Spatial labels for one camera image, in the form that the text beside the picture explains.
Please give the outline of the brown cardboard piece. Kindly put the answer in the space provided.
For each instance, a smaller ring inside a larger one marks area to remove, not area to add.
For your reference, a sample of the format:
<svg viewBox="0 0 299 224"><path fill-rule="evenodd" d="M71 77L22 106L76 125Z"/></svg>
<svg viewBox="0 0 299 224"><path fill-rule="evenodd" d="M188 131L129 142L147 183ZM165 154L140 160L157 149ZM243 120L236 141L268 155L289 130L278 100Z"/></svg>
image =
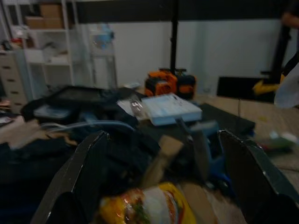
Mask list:
<svg viewBox="0 0 299 224"><path fill-rule="evenodd" d="M157 185L163 178L165 170L171 165L174 158L183 148L183 142L163 135L159 140L160 150L153 162L148 166L140 187L146 189Z"/></svg>

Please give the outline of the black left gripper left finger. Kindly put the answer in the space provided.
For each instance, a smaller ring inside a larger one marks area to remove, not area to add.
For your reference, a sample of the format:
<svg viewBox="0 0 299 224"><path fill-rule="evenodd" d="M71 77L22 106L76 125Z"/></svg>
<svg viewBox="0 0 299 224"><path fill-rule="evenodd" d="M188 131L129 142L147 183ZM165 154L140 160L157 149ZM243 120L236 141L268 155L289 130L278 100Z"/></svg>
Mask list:
<svg viewBox="0 0 299 224"><path fill-rule="evenodd" d="M101 162L109 134L100 131L82 141L57 171L30 224L89 224L98 206Z"/></svg>

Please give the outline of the black tripod pole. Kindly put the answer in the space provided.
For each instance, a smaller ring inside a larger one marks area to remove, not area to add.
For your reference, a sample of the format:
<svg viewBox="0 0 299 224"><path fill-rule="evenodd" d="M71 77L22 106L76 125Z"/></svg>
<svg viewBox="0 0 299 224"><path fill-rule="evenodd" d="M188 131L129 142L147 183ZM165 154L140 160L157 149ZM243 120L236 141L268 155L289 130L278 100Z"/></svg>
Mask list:
<svg viewBox="0 0 299 224"><path fill-rule="evenodd" d="M174 74L176 69L179 0L173 0L172 3L170 70Z"/></svg>

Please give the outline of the black tray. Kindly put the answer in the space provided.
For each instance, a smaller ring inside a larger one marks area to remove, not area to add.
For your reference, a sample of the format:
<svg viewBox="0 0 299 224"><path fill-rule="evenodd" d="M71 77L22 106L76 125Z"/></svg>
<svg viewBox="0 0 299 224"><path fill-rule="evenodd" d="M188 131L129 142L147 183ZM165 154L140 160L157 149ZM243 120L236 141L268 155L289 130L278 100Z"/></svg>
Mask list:
<svg viewBox="0 0 299 224"><path fill-rule="evenodd" d="M52 93L46 98L48 104L59 105L68 103L101 103L105 96L102 89L83 87L83 86L66 86Z"/></svg>

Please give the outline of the blue metal stand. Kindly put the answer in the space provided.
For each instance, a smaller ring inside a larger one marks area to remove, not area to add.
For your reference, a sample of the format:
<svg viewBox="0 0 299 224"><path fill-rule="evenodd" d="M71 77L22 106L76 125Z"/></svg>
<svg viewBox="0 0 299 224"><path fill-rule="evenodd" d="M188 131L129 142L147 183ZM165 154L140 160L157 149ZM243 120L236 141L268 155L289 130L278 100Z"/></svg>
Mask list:
<svg viewBox="0 0 299 224"><path fill-rule="evenodd" d="M208 120L187 126L183 119L179 118L176 123L191 141L194 172L199 181L205 185L210 183L224 195L234 198L235 193L226 171L224 152L218 137L218 122Z"/></svg>

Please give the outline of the green packet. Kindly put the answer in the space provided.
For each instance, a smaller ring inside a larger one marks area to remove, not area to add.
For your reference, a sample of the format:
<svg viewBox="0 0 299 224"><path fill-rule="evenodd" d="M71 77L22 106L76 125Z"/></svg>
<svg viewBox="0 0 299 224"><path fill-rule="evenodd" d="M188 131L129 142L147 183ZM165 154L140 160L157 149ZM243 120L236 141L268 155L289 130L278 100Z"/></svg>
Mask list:
<svg viewBox="0 0 299 224"><path fill-rule="evenodd" d="M270 134L270 138L256 140L256 143L268 153L278 151L288 152L294 146L299 146L299 137L288 132L284 132L282 134L272 132Z"/></svg>

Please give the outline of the yellow snack wrapper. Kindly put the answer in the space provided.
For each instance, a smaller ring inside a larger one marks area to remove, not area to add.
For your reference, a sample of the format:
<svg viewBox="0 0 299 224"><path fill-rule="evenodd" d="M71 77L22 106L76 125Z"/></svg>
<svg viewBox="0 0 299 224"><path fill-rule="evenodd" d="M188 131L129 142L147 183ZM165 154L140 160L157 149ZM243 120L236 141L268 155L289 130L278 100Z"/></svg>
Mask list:
<svg viewBox="0 0 299 224"><path fill-rule="evenodd" d="M105 197L99 216L104 224L197 224L184 195L170 182Z"/></svg>

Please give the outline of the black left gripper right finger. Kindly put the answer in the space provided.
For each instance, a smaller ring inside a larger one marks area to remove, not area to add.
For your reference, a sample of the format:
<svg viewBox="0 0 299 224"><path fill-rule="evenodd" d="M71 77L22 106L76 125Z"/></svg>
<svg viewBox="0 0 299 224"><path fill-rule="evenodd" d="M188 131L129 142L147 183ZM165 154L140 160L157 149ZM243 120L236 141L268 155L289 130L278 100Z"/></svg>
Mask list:
<svg viewBox="0 0 299 224"><path fill-rule="evenodd" d="M299 224L299 193L262 148L227 130L218 137L247 224Z"/></svg>

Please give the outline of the yellow and black object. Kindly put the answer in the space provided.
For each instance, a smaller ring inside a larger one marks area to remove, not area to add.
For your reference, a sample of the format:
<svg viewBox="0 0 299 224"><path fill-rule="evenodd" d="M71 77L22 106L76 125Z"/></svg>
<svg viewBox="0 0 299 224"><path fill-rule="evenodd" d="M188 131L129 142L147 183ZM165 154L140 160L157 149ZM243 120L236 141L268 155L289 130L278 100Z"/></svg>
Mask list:
<svg viewBox="0 0 299 224"><path fill-rule="evenodd" d="M278 84L265 84L263 80L260 80L253 86L252 90L255 95L262 95L270 92L275 92L284 79L285 75L281 74L280 81Z"/></svg>

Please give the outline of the clear plastic bottle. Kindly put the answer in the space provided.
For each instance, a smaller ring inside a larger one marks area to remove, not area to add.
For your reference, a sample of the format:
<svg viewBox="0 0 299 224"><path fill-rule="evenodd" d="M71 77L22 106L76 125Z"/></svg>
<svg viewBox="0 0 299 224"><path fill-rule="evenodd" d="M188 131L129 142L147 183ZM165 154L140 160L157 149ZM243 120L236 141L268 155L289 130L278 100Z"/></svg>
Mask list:
<svg viewBox="0 0 299 224"><path fill-rule="evenodd" d="M129 101L133 115L139 120L145 119L145 113L141 100L137 96L132 96Z"/></svg>

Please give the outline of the white plastic bag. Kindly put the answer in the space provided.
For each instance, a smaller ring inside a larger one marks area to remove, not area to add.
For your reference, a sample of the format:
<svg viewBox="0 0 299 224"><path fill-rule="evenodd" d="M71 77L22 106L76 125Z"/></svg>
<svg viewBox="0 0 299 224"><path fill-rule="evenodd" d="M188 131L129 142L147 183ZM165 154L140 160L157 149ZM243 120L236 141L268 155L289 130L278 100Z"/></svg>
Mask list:
<svg viewBox="0 0 299 224"><path fill-rule="evenodd" d="M275 94L274 105L280 108L299 106L299 63L279 85Z"/></svg>

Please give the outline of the white drawer cabinet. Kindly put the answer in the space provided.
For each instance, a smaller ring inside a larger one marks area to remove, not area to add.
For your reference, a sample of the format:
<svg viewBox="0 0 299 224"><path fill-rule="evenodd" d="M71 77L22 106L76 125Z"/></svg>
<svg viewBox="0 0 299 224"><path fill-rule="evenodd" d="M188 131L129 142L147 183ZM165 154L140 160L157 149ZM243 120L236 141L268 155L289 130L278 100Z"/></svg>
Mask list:
<svg viewBox="0 0 299 224"><path fill-rule="evenodd" d="M33 100L27 63L22 50L0 50L0 77L12 113L19 114Z"/></svg>

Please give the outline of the black floor mat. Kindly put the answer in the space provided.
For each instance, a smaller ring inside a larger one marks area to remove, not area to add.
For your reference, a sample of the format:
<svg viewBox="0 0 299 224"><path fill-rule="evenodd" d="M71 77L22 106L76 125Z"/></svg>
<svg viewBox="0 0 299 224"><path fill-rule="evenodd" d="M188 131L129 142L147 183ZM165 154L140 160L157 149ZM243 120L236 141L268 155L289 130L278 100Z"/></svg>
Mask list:
<svg viewBox="0 0 299 224"><path fill-rule="evenodd" d="M216 120L221 130L228 130L240 138L254 136L255 122L243 119L209 104L199 106L203 111L202 120ZM151 122L141 123L139 131L149 135L152 139L159 141L163 135L171 136L177 140L184 141L183 131L177 125L153 126Z"/></svg>

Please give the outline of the brown cardboard box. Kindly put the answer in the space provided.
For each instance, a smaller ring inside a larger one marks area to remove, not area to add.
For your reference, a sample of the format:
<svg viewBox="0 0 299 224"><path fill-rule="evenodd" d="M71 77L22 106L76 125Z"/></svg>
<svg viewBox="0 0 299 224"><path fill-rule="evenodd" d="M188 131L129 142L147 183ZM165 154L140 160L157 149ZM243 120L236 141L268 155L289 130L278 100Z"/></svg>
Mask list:
<svg viewBox="0 0 299 224"><path fill-rule="evenodd" d="M41 15L46 19L58 19L63 17L62 6L59 4L41 4Z"/></svg>

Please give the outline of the orange and black power station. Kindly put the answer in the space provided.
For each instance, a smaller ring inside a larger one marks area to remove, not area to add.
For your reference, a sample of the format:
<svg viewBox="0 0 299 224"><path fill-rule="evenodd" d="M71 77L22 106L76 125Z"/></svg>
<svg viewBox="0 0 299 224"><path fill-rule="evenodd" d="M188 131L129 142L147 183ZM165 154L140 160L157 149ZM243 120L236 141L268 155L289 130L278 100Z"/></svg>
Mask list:
<svg viewBox="0 0 299 224"><path fill-rule="evenodd" d="M196 77L186 74L186 69L159 69L150 71L144 83L147 97L174 93L183 99L192 99L196 92Z"/></svg>

